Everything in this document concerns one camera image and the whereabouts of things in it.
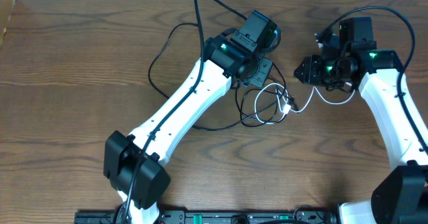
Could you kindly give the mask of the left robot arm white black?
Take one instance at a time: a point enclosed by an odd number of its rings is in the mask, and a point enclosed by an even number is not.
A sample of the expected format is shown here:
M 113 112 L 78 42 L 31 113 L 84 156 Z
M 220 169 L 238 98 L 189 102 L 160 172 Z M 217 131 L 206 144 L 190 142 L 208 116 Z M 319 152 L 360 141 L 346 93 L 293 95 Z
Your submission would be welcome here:
M 265 55 L 281 40 L 280 28 L 252 11 L 241 29 L 226 29 L 203 44 L 203 55 L 183 84 L 146 122 L 106 140 L 104 176 L 124 199 L 114 223 L 154 223 L 156 202 L 171 182 L 165 165 L 178 143 L 234 85 L 261 87 L 272 68 Z

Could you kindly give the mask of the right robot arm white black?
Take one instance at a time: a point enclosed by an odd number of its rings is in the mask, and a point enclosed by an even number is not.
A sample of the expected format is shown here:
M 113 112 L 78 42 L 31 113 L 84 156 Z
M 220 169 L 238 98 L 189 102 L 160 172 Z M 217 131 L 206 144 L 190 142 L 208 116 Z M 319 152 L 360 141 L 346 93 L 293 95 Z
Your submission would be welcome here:
M 328 223 L 426 223 L 427 152 L 419 138 L 427 127 L 407 89 L 403 65 L 391 49 L 378 49 L 369 17 L 345 19 L 339 33 L 317 35 L 322 53 L 304 58 L 294 75 L 301 83 L 357 91 L 384 140 L 390 174 L 370 199 L 343 203 Z

